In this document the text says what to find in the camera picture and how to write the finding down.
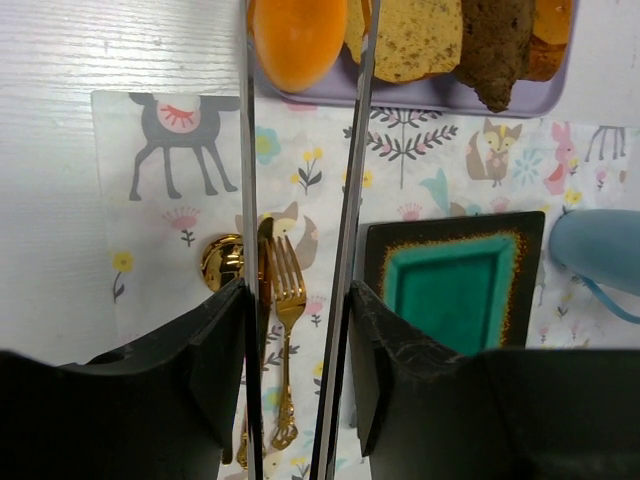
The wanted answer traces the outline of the silver metal tongs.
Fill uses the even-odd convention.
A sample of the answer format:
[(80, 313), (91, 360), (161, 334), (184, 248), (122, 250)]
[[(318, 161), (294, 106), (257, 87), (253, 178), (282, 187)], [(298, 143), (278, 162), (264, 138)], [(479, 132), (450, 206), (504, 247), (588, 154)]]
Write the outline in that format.
[[(379, 1), (365, 1), (365, 30), (354, 105), (353, 132), (346, 171), (338, 248), (334, 267), (329, 326), (324, 354), (324, 371), (317, 412), (310, 477), (332, 479), (335, 474), (340, 399), (345, 367), (350, 315), (349, 287), (354, 255), (364, 174), (366, 140), (371, 107), (371, 81), (380, 17)], [(262, 479), (261, 361), (258, 319), (258, 240), (255, 146), (254, 66), (249, 48), (247, 13), (249, 3), (240, 3), (238, 75), (240, 82), (241, 178), (244, 242), (246, 400), (248, 473)]]

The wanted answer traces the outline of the orange bread piece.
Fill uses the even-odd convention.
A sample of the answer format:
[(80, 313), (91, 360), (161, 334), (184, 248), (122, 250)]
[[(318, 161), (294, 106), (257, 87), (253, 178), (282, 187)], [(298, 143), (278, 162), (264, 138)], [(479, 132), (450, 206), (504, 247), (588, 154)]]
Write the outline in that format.
[(249, 31), (270, 83), (299, 93), (322, 80), (342, 49), (347, 18), (345, 1), (251, 1)]

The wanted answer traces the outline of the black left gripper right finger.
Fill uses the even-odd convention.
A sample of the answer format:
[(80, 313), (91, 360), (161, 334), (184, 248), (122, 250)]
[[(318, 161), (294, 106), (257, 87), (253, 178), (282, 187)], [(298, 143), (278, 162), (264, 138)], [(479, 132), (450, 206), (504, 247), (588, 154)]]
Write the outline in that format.
[(357, 433), (375, 479), (635, 479), (635, 350), (466, 356), (350, 291)]

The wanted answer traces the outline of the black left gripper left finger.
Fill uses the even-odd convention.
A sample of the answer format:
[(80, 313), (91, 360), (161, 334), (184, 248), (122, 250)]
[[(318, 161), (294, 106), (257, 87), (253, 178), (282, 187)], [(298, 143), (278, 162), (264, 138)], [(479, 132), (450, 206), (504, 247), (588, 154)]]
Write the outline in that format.
[(5, 479), (214, 479), (231, 443), (244, 286), (90, 362), (1, 354)]

